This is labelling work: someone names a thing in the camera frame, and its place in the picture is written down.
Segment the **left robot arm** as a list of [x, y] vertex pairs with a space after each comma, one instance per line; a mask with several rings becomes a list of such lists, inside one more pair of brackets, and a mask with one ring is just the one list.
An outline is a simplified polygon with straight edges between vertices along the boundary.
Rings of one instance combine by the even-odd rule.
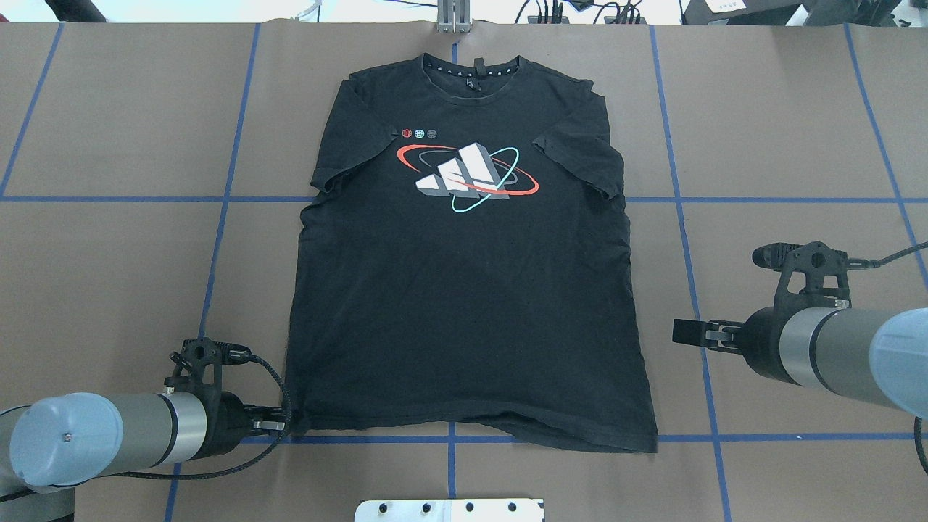
[[229, 392], [72, 393], [1, 417], [2, 519], [72, 521], [75, 489], [159, 465], [222, 455], [249, 436], [282, 436], [284, 407]]

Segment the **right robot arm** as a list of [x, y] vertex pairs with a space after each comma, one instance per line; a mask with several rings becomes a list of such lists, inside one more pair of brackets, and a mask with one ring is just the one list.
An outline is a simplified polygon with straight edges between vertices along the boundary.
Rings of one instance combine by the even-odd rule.
[[745, 323], [677, 318], [672, 339], [738, 355], [768, 379], [926, 417], [925, 308], [767, 307]]

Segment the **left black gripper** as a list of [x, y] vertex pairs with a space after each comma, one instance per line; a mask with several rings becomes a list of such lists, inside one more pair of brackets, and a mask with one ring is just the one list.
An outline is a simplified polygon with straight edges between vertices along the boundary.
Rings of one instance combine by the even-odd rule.
[[206, 456], [232, 452], [251, 429], [253, 435], [285, 435], [289, 425], [279, 420], [287, 419], [285, 407], [252, 407], [249, 415], [246, 405], [235, 394], [222, 393], [217, 416], [210, 423], [211, 435], [206, 438]]

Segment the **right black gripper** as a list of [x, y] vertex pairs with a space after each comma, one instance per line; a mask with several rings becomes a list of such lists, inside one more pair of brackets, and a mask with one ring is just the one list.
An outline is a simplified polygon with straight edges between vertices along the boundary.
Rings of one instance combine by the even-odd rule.
[[[753, 313], [745, 323], [728, 320], [686, 320], [676, 318], [672, 341], [694, 347], [739, 347], [749, 367], [772, 380], [785, 382], [785, 370], [779, 357], [782, 324], [774, 307]], [[738, 344], [735, 339], [738, 333]]]

